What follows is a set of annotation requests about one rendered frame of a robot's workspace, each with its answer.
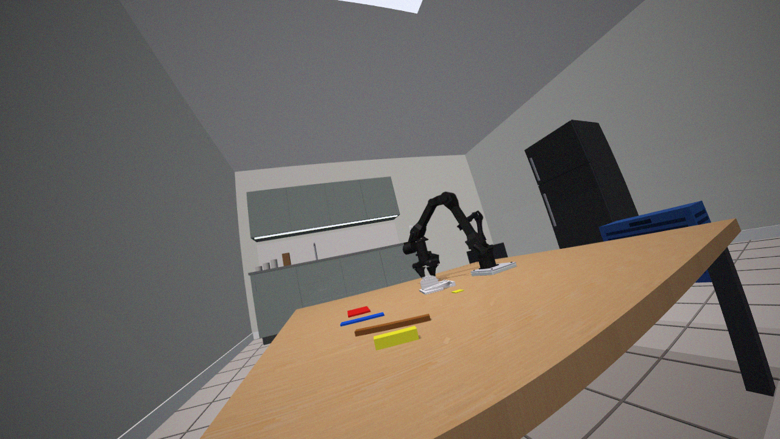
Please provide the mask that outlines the brown flat bar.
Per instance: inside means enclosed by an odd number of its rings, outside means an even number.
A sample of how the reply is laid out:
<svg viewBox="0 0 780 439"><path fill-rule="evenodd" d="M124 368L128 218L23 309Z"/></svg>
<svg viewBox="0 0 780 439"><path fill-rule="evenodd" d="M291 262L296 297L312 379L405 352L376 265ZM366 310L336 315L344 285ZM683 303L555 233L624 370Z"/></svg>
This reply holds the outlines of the brown flat bar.
<svg viewBox="0 0 780 439"><path fill-rule="evenodd" d="M363 336L367 334L372 334L375 332L382 332L386 330L394 330L396 328L400 327L406 327L410 325L415 325L418 323L425 323L427 321L431 321L431 317L429 314L426 314L424 316L417 316L413 318L408 319L401 319L399 321L393 321L390 323L382 323L381 325L372 326L372 327L364 327L359 330L355 330L355 337L357 336Z"/></svg>

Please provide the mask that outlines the blue long thin bar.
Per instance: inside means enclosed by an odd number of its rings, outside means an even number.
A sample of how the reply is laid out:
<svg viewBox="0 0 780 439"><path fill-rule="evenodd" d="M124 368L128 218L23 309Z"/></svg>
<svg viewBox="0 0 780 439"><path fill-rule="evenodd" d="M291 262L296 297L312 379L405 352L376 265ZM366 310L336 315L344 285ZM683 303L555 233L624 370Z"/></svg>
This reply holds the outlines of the blue long thin bar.
<svg viewBox="0 0 780 439"><path fill-rule="evenodd" d="M366 321L366 320L369 320L369 319L378 318L378 317L381 317L381 316L384 316L384 313L383 313L383 312L378 312L377 314L374 314L374 315L372 315L372 316L365 316L365 317L361 317L361 318L353 319L353 320L350 320L350 321L344 321L344 322L342 322L342 323L340 324L340 326L341 326L341 327L345 327L345 326L347 326L347 325L349 325L349 324L351 324L351 323L359 323L359 322L362 322L362 321Z"/></svg>

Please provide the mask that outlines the red flat block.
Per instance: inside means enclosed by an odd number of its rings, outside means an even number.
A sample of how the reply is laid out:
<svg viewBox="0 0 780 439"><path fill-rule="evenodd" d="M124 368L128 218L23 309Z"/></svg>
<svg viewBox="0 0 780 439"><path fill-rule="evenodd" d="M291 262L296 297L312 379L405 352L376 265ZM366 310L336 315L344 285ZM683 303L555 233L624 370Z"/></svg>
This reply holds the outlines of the red flat block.
<svg viewBox="0 0 780 439"><path fill-rule="evenodd" d="M361 307L361 308L357 308L357 309L354 309L354 310L349 310L349 311L347 311L347 313L348 313L348 318L349 318L349 317L352 317L352 316L359 316L359 315L362 315L362 314L364 314L364 313L367 313L367 312L371 312L371 311L369 310L368 306L367 306L367 307Z"/></svg>

